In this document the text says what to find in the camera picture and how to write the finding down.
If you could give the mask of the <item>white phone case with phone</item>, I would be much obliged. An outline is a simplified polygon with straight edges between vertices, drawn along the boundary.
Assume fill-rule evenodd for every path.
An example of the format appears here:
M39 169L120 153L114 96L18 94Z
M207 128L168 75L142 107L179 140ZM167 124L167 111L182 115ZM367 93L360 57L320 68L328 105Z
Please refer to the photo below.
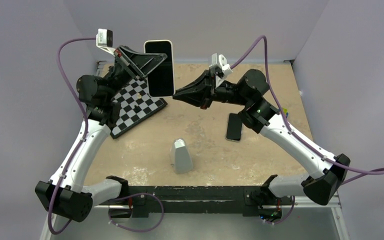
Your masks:
M152 97L166 98L175 94L173 43L168 39L147 40L145 53L166 54L167 58L147 77L148 93Z

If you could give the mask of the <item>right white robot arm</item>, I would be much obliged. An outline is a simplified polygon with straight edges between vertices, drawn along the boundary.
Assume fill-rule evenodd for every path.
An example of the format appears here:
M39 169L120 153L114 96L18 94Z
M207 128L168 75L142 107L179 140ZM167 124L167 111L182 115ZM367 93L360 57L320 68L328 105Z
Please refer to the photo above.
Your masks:
M216 86L214 71L205 70L195 81L175 91L173 99L206 110L212 102L241 105L241 122L255 133L271 140L292 156L306 170L296 176L271 175L261 186L260 196L268 204L286 196L305 196L325 206L344 182L350 165L345 154L334 155L309 140L292 125L287 125L281 112L264 99L270 89L264 73L250 69L237 83L224 80Z

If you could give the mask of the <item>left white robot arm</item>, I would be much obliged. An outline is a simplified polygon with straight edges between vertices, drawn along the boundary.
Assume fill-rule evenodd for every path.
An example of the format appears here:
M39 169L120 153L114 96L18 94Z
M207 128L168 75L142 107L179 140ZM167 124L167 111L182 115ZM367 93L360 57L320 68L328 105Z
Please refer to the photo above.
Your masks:
M115 65L107 75L83 75L76 82L75 98L85 106L84 119L76 141L58 170L35 187L48 221L54 215L82 222L91 209L105 202L118 205L129 199L127 180L108 176L92 186L86 175L103 142L116 126L121 105L114 97L131 81L143 81L167 58L165 53L136 52L120 45L113 50Z

